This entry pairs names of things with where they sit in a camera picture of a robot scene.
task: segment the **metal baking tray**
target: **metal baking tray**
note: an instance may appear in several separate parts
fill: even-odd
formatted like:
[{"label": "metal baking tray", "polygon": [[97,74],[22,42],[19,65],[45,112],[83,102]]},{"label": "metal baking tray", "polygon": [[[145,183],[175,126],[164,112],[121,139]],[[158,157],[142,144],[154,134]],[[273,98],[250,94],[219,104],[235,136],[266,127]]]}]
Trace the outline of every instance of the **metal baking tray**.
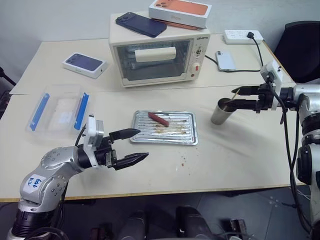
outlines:
[{"label": "metal baking tray", "polygon": [[[149,112],[167,120],[170,125],[167,127],[152,120],[148,117]],[[132,127],[141,131],[130,138],[133,143],[198,144],[196,117],[192,112],[136,111]]]}]

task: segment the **clear plastic container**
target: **clear plastic container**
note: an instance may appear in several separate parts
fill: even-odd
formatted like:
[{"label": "clear plastic container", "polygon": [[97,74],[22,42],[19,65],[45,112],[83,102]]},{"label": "clear plastic container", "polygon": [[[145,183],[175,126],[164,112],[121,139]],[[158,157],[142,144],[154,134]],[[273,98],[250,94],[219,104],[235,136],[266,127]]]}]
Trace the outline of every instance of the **clear plastic container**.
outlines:
[{"label": "clear plastic container", "polygon": [[53,84],[44,90],[26,126],[31,133],[66,137],[82,127],[89,95],[79,84]]}]

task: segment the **sausage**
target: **sausage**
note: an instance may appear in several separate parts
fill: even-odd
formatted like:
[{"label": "sausage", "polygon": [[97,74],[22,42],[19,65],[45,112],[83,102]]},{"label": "sausage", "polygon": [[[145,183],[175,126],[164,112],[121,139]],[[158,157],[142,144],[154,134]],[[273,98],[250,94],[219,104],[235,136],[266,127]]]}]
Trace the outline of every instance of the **sausage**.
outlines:
[{"label": "sausage", "polygon": [[169,127],[169,122],[167,120],[164,120],[163,118],[157,116],[156,114],[152,112],[148,112],[148,117],[152,120],[156,121],[157,123],[160,123],[166,127]]}]

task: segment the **table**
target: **table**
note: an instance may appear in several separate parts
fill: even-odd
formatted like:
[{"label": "table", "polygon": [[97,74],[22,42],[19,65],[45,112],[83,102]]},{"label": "table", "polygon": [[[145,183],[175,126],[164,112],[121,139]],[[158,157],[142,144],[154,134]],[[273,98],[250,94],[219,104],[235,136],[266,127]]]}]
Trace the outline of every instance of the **table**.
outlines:
[{"label": "table", "polygon": [[[106,167],[86,169],[71,178],[66,199],[288,186],[289,166],[284,129],[279,124],[280,109],[260,114],[237,110],[225,124],[211,123],[217,101],[231,97],[233,88],[216,86],[91,93],[89,112],[94,113],[96,119],[103,120],[105,133],[131,127],[136,110],[190,111],[196,116],[199,143],[182,146],[132,144],[128,139],[118,140],[113,145],[118,158],[134,152],[149,152],[149,156],[135,166],[119,171]],[[40,93],[13,95],[0,121],[1,202],[19,200],[19,187],[24,176],[39,164],[46,152],[74,144],[74,139],[42,140],[25,131],[39,96]],[[288,128],[293,145],[294,112],[288,113]]]},{"label": "table", "polygon": [[[275,58],[265,42],[261,43],[259,47],[265,64]],[[231,52],[238,70],[261,68],[256,45],[228,45],[223,42],[221,34],[212,34],[206,54],[215,59],[215,53],[223,50]],[[99,78],[92,79],[62,68],[62,61],[74,52],[106,60],[109,64],[107,70]],[[119,69],[110,52],[108,39],[92,39],[42,42],[22,78],[10,93],[36,94],[43,92],[45,87],[50,84],[80,84],[86,92],[93,93],[257,85],[262,82],[263,79],[259,72],[220,72],[212,61],[205,58],[199,77],[194,81],[123,88]],[[291,83],[292,80],[285,74],[283,82]]]},{"label": "table", "polygon": [[[237,69],[259,69],[255,45],[227,45],[220,34],[211,35],[206,54],[231,52]],[[263,61],[274,56],[263,42]],[[91,79],[63,69],[61,62],[73,52],[107,60],[108,69]],[[113,145],[118,158],[149,152],[137,165],[120,171],[87,169],[71,178],[66,199],[106,198],[131,195],[227,191],[274,188],[289,185],[281,110],[256,114],[238,110],[228,121],[216,126],[210,117],[217,101],[231,97],[231,90],[263,82],[259,72],[219,72],[204,59],[194,81],[123,88],[107,39],[43,42],[21,80],[12,89],[10,103],[0,120],[0,201],[18,201],[24,176],[53,148],[71,146],[75,139],[42,139],[26,132],[26,125],[44,88],[50,84],[81,84],[90,94],[88,112],[103,120],[105,135],[129,128],[137,110],[189,111],[195,113],[196,146],[132,144],[118,140]],[[292,86],[284,74],[285,86]],[[295,114],[288,113],[288,127],[295,127]],[[294,139],[289,131],[289,139]]]}]

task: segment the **dark blue smartphone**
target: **dark blue smartphone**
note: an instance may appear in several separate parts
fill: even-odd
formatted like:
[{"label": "dark blue smartphone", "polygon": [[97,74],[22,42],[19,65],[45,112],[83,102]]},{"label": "dark blue smartphone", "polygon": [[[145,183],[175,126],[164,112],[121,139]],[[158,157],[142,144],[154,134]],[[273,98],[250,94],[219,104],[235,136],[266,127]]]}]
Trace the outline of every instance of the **dark blue smartphone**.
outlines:
[{"label": "dark blue smartphone", "polygon": [[133,12],[127,12],[126,14],[119,16],[115,20],[115,23],[151,38],[155,38],[167,29],[167,25],[165,23],[140,16]]}]

